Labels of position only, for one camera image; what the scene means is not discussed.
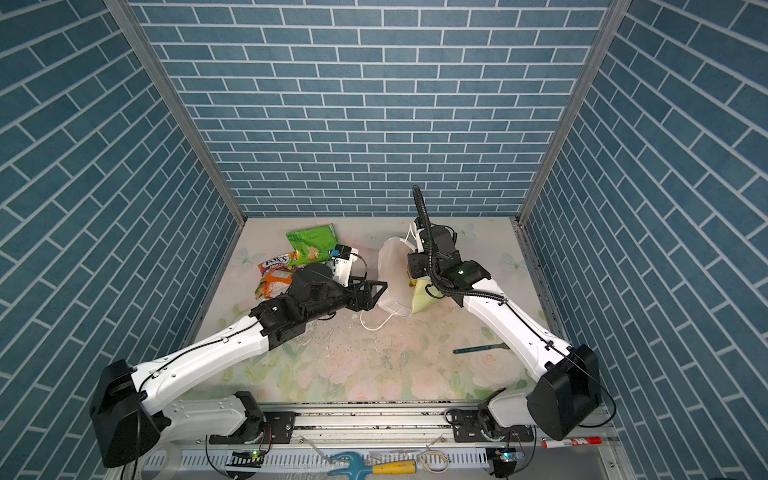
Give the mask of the floral paper gift bag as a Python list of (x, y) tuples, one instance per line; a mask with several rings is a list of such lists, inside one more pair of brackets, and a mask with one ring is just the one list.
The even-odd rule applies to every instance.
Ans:
[(437, 300), (427, 296), (426, 277), (416, 278), (408, 265), (408, 255), (417, 253), (416, 226), (411, 223), (404, 238), (391, 237), (386, 240), (379, 250), (377, 269), (379, 280), (388, 284), (387, 290), (377, 301), (376, 306), (388, 313), (388, 316), (376, 327), (369, 327), (359, 315), (361, 326), (376, 332), (383, 328), (394, 317), (409, 318), (414, 313), (435, 305)]

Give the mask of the green chips bag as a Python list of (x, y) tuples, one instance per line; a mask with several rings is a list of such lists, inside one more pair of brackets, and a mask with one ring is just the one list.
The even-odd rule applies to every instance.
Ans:
[(288, 263), (290, 268), (325, 262), (338, 244), (338, 237), (331, 224), (288, 232), (286, 238), (294, 249)]

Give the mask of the orange clear snack bag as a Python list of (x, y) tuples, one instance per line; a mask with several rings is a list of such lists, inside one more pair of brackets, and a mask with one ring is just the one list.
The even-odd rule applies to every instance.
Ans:
[(285, 292), (292, 284), (294, 272), (286, 269), (266, 271), (254, 294), (256, 299), (273, 299)]

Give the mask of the orange Fox's fruits candy bag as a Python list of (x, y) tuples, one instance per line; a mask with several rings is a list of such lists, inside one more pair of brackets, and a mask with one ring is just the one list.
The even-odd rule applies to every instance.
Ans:
[(296, 259), (296, 252), (288, 252), (267, 259), (258, 265), (262, 276), (276, 270), (290, 271), (293, 268), (293, 261)]

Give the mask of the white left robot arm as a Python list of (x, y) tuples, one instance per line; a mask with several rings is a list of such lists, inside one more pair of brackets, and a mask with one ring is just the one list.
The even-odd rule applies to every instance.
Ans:
[(103, 465), (127, 465), (159, 443), (173, 424), (163, 409), (192, 387), (304, 334), (313, 320), (372, 310), (387, 288), (359, 276), (342, 284), (330, 267), (311, 264), (286, 291), (204, 340), (136, 366), (120, 359), (104, 367), (89, 408)]

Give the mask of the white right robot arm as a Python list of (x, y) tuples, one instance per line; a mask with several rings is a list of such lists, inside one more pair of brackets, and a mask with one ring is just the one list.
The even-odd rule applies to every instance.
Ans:
[(457, 235), (430, 220), (419, 186), (412, 187), (412, 195), (417, 251), (408, 257), (411, 275), (429, 280), (428, 295), (450, 298), (483, 321), (535, 382), (527, 394), (502, 389), (481, 404), (480, 411), (491, 421), (489, 429), (536, 425), (546, 436), (563, 440), (584, 428), (605, 394), (595, 352), (586, 345), (572, 346), (533, 320), (486, 268), (461, 258)]

